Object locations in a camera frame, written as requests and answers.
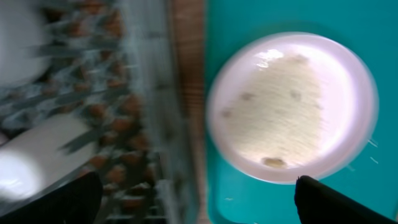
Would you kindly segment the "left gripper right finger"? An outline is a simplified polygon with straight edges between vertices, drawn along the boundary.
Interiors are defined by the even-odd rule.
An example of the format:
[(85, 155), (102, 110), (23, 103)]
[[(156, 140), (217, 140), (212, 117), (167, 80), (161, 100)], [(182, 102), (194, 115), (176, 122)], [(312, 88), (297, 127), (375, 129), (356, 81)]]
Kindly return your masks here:
[(397, 224), (307, 175), (296, 181), (294, 202), (301, 224)]

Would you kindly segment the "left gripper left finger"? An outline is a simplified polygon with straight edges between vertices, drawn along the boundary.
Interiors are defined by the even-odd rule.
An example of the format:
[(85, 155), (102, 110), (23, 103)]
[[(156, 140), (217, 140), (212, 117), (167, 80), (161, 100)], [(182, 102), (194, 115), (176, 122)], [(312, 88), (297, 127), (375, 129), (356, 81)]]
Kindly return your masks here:
[(92, 224), (101, 206), (103, 185), (90, 172), (46, 196), (1, 217), (1, 224)]

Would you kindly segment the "white cup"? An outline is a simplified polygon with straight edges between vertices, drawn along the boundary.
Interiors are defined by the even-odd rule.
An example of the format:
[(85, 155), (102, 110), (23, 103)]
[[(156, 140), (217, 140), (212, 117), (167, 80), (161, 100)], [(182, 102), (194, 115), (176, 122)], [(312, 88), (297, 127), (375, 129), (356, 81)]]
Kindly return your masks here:
[(69, 115), (53, 116), (1, 147), (1, 198), (19, 201), (50, 187), (88, 162), (95, 143), (72, 142), (91, 129)]

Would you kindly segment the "large white plate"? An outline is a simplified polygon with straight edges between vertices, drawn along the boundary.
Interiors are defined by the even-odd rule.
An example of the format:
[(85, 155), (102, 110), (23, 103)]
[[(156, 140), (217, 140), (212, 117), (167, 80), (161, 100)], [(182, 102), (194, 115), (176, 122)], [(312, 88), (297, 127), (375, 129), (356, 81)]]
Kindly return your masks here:
[(326, 37), (282, 32), (236, 52), (218, 72), (206, 126), (220, 155), (242, 173), (291, 184), (334, 174), (363, 150), (377, 123), (373, 76)]

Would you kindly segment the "grey white bowl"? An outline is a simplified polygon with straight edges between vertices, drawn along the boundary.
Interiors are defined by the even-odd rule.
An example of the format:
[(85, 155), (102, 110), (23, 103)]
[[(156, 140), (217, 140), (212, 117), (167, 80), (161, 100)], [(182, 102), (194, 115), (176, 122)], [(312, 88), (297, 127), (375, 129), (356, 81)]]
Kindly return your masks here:
[(22, 86), (39, 78), (49, 58), (39, 48), (49, 43), (39, 2), (1, 0), (1, 86)]

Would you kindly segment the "grey plastic dish rack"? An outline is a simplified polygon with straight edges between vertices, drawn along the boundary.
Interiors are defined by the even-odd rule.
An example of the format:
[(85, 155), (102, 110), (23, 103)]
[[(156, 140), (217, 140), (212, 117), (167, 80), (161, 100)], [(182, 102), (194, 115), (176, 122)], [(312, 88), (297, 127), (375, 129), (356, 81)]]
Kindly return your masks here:
[(1, 147), (56, 115), (91, 130), (94, 156), (38, 194), (1, 198), (1, 217), (87, 173), (103, 194), (93, 223), (195, 223), (199, 201), (176, 93), (166, 1), (38, 1), (49, 66), (1, 86)]

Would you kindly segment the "teal serving tray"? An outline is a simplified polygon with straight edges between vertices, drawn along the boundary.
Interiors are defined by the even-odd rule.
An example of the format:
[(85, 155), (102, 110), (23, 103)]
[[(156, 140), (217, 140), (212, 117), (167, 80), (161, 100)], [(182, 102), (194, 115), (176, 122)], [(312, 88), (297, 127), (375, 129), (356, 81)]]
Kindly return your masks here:
[[(379, 119), (363, 152), (324, 184), (370, 209), (397, 215), (397, 2), (208, 1), (205, 90), (246, 44), (276, 32), (335, 40), (369, 67), (379, 93)], [(208, 215), (213, 223), (298, 223), (294, 186), (270, 184), (236, 170), (206, 137)]]

